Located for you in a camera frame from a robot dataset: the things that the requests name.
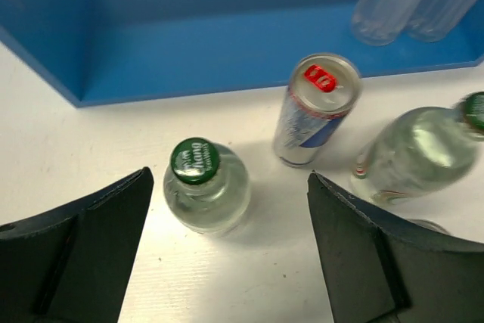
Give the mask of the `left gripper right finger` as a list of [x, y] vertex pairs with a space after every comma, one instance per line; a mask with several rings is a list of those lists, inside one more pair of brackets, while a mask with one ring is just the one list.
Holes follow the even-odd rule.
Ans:
[[335, 322], [481, 322], [483, 245], [419, 226], [313, 172], [308, 202]]

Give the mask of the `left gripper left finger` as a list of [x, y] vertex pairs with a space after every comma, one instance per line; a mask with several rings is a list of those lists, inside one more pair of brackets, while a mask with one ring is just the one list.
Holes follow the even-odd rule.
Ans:
[[3, 322], [116, 322], [154, 177], [144, 167], [52, 210], [1, 226]]

